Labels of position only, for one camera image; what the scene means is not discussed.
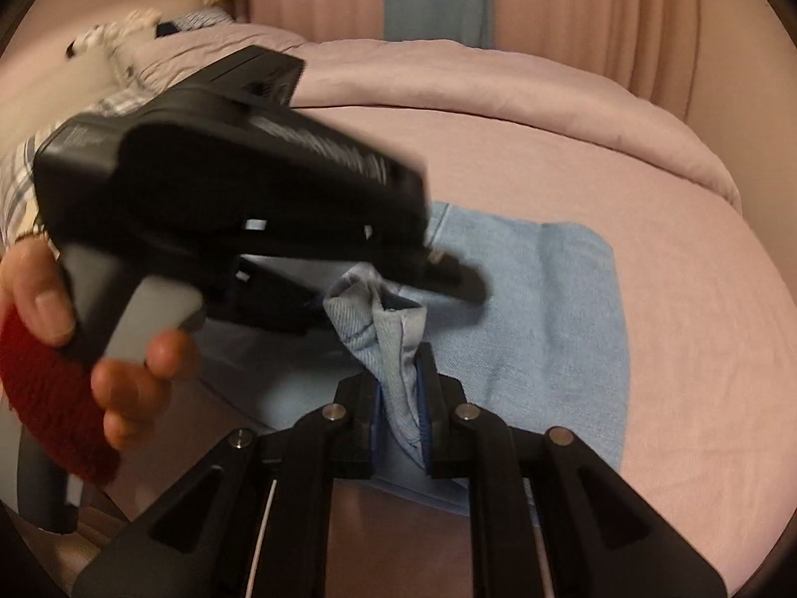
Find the pink bedsheet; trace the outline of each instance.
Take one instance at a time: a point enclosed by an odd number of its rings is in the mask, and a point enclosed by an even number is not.
[[[296,105],[422,155],[432,197],[579,222],[612,246],[631,350],[623,477],[737,589],[797,506],[797,308],[721,162],[615,83],[531,56],[445,42],[289,51],[308,59]],[[152,82],[199,66],[173,55]],[[241,423],[182,387],[114,499],[138,513]],[[467,521],[339,484],[328,595],[468,596]]]

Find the hand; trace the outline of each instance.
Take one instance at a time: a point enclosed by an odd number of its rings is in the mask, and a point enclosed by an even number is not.
[[[28,330],[45,344],[69,342],[75,318],[44,239],[27,238],[0,261],[0,318],[12,306]],[[119,450],[144,443],[154,422],[169,406],[171,382],[198,372],[199,354],[185,332],[169,330],[154,337],[145,364],[101,359],[92,371],[92,391],[105,410],[105,437]]]

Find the denim fabric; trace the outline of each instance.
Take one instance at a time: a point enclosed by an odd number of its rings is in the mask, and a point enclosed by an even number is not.
[[[367,367],[383,386],[391,428],[372,485],[467,513],[465,486],[429,479],[421,467],[411,356],[424,339],[471,402],[515,427],[570,427],[618,469],[629,362],[609,245],[581,225],[538,225],[444,203],[433,205],[428,238],[482,268],[491,287],[485,306],[387,285],[367,265],[263,260],[327,290],[324,307],[340,339],[210,322],[198,336],[202,378],[262,424],[284,429]]]

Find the stuffed animal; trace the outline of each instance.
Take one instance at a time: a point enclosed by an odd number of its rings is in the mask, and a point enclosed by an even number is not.
[[[124,38],[126,35],[158,25],[162,17],[160,11],[148,8],[143,11],[130,11],[124,19],[105,24],[95,24],[88,31],[79,35],[66,48],[67,58],[84,54],[92,47],[98,47]]]

